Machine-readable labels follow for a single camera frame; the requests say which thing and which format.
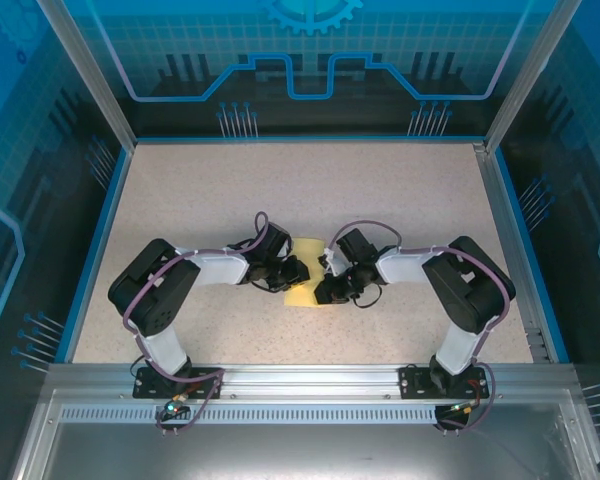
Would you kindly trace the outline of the aluminium mounting rail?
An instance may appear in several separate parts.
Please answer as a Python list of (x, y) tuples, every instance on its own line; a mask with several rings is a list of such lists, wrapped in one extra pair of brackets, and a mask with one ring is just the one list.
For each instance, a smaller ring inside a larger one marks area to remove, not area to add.
[[(336, 401), (396, 403), (412, 382), (397, 365), (228, 365), (220, 400), (224, 403)], [(493, 364), (491, 398), (501, 403), (558, 402), (576, 398), (580, 387), (570, 364)], [(41, 395), (75, 402), (122, 401), (133, 379), (125, 364), (56, 364)]]

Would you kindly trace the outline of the yellow paper sheet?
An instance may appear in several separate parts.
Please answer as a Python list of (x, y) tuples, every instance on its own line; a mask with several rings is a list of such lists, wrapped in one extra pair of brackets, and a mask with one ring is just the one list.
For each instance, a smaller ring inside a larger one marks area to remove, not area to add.
[(285, 292), (284, 305), (287, 307), (319, 307), (315, 290), (324, 279), (325, 268), (319, 258), (323, 255), (325, 241), (314, 238), (295, 238), (291, 254), (295, 255), (308, 269), (309, 279)]

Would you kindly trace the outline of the blue table border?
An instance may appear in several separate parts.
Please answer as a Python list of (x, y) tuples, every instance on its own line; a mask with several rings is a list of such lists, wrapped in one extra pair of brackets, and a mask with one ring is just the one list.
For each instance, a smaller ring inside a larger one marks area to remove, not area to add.
[[(476, 140), (376, 138), (140, 142), (114, 175), (104, 224), (86, 261), (87, 286), (60, 357), (122, 364), (138, 348), (109, 303), (114, 278), (152, 239), (219, 248), (249, 237), (257, 212), (299, 237), (330, 240), (359, 221), (376, 244), (409, 247), (473, 237), (504, 269), (504, 254), (474, 153)], [(523, 211), (504, 158), (494, 154), (510, 197), (555, 362), (567, 360), (530, 244), (534, 216)], [(178, 338), (201, 364), (348, 365), (425, 362), (449, 325), (423, 283), (388, 287), (369, 309), (287, 307), (282, 295), (246, 286), (193, 289), (175, 320)], [(481, 358), (533, 362), (519, 312), (489, 336)]]

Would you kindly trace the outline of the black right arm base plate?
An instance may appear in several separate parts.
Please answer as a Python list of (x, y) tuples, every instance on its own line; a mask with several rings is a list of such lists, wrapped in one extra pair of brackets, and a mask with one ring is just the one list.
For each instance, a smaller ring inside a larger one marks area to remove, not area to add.
[(403, 400), (488, 399), (486, 371), (470, 366), (458, 375), (444, 369), (408, 364), (399, 368), (398, 387)]

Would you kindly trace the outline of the aluminium side rail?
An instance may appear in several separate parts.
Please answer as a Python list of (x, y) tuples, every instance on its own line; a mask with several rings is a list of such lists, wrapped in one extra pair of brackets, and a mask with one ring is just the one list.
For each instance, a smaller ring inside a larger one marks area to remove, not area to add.
[(535, 281), (508, 195), (504, 177), (495, 156), (482, 143), (473, 144), (486, 195), (504, 254), (508, 275), (514, 283), (514, 304), (534, 363), (554, 363), (551, 338), (546, 338), (546, 316), (535, 290)]

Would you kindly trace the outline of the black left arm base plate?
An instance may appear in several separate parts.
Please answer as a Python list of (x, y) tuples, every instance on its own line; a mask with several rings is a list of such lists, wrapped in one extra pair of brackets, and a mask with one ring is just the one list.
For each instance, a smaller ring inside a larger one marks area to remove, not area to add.
[(152, 367), (139, 368), (135, 374), (132, 397), (135, 399), (171, 399), (184, 394), (188, 399), (204, 400), (211, 392), (215, 377), (196, 383), (181, 383), (166, 379)]

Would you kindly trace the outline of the aluminium frame post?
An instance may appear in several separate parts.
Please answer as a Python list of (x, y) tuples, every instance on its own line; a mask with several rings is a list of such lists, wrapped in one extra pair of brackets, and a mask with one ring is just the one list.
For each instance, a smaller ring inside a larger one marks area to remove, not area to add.
[(582, 0), (556, 0), (553, 10), (485, 136), (484, 152), (487, 155), (495, 154), (536, 81), (546, 68), (581, 2)]
[(128, 153), (133, 154), (137, 144), (136, 136), (64, 2), (62, 0), (36, 0), (36, 3), (44, 13), (117, 140)]

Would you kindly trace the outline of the metal sheet panel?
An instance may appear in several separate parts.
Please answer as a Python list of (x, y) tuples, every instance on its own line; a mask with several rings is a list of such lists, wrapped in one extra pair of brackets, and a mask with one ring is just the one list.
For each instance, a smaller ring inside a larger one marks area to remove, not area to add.
[(504, 403), (478, 426), (69, 424), (40, 405), (10, 480), (600, 480), (600, 451), (569, 400)]

